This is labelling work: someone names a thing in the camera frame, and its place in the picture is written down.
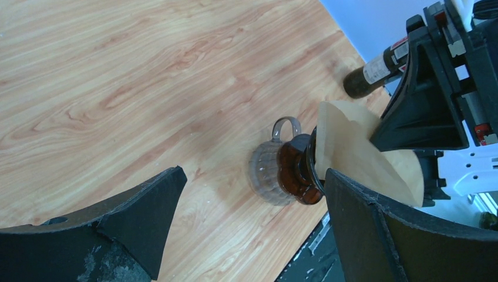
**brown glass bottle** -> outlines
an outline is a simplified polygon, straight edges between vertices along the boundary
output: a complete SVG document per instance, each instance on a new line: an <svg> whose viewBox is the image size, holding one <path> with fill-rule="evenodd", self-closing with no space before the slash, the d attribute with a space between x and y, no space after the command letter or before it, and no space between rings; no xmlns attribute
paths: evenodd
<svg viewBox="0 0 498 282"><path fill-rule="evenodd" d="M287 193L302 204L316 204L323 194L313 185L304 155L308 134L301 134L282 145L278 152L278 181Z"/></svg>
<svg viewBox="0 0 498 282"><path fill-rule="evenodd" d="M353 99L360 99L375 89L400 78L408 60L408 38L405 37L361 68L346 75L342 85Z"/></svg>
<svg viewBox="0 0 498 282"><path fill-rule="evenodd" d="M294 137L284 143L280 130L287 120L292 124ZM297 119L284 117L275 123L272 140L259 145L249 165L252 188L260 197L276 206L294 200L302 204L320 201L323 194L313 184L305 154L309 140L310 135L301 134Z"/></svg>

